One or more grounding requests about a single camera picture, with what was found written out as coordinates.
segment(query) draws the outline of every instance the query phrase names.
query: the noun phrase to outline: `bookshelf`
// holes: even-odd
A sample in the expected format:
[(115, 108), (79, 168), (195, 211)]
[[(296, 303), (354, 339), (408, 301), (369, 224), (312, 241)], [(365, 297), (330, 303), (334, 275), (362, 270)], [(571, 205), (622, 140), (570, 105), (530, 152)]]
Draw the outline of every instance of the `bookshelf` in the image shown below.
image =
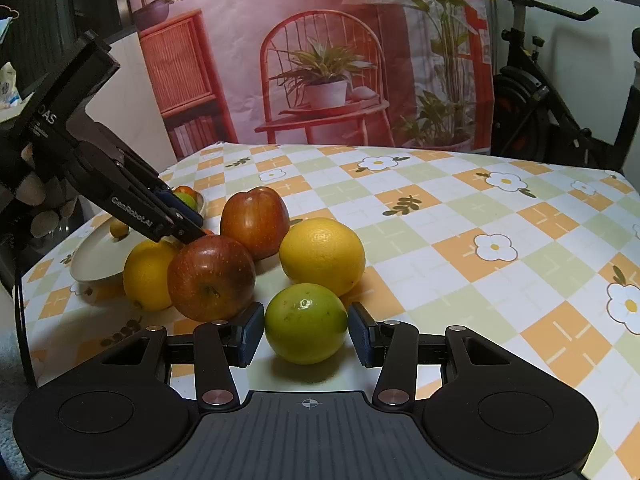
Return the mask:
[(178, 160), (217, 140), (237, 142), (201, 9), (140, 32), (140, 47)]

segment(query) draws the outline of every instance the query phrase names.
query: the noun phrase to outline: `green lime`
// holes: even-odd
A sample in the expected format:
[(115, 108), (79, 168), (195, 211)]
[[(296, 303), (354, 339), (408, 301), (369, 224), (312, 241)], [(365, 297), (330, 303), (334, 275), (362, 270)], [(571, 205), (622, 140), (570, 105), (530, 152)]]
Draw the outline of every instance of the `green lime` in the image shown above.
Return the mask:
[(267, 341), (283, 359), (319, 363), (335, 354), (344, 341), (347, 312), (328, 288), (298, 283), (281, 290), (264, 315)]
[(187, 195), (186, 193), (183, 193), (183, 192), (180, 192), (180, 191), (177, 192), (177, 193), (174, 193), (174, 195), (177, 196), (180, 200), (182, 200), (191, 209), (193, 209), (196, 212), (198, 211), (198, 204), (193, 199), (193, 196)]

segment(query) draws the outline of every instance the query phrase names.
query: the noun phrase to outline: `screw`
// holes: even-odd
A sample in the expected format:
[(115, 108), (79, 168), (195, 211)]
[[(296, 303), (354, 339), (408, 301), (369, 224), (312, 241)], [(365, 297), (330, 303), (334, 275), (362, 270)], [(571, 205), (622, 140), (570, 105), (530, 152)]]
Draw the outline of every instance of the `screw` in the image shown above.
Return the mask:
[(378, 394), (378, 400), (387, 406), (400, 406), (409, 400), (409, 394), (404, 390), (382, 390)]
[(211, 406), (223, 406), (234, 400), (234, 394), (228, 390), (209, 390), (202, 394), (202, 400)]

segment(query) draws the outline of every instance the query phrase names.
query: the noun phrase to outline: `exercise bike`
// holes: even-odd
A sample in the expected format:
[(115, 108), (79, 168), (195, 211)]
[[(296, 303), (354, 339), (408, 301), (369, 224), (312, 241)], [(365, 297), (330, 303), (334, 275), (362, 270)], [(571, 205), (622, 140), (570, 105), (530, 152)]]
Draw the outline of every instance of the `exercise bike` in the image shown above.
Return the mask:
[[(532, 38), (535, 50), (524, 47), (527, 7), (536, 7), (578, 22), (599, 11), (591, 7), (577, 14), (536, 0), (509, 0), (513, 4), (513, 27), (502, 32), (509, 43), (507, 65), (494, 77), (494, 123), (492, 155), (621, 171), (640, 121), (640, 63), (636, 80), (614, 145), (593, 138), (581, 128), (558, 90), (538, 65), (542, 38)], [(633, 33), (634, 51), (640, 56), (640, 28)], [(550, 115), (557, 124), (553, 124)]]

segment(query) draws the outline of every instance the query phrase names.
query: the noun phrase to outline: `black robotic gripper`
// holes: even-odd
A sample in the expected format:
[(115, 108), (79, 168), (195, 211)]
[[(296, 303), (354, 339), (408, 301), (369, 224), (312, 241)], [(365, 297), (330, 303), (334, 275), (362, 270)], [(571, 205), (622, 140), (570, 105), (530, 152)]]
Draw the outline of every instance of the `black robotic gripper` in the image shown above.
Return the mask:
[[(36, 480), (481, 480), (584, 478), (598, 419), (576, 390), (463, 326), (423, 335), (350, 306), (363, 392), (249, 392), (230, 366), (254, 356), (264, 311), (193, 335), (162, 326), (127, 337), (30, 394), (15, 439)], [(196, 400), (168, 386), (193, 364)], [(415, 400), (417, 365), (442, 387)]]

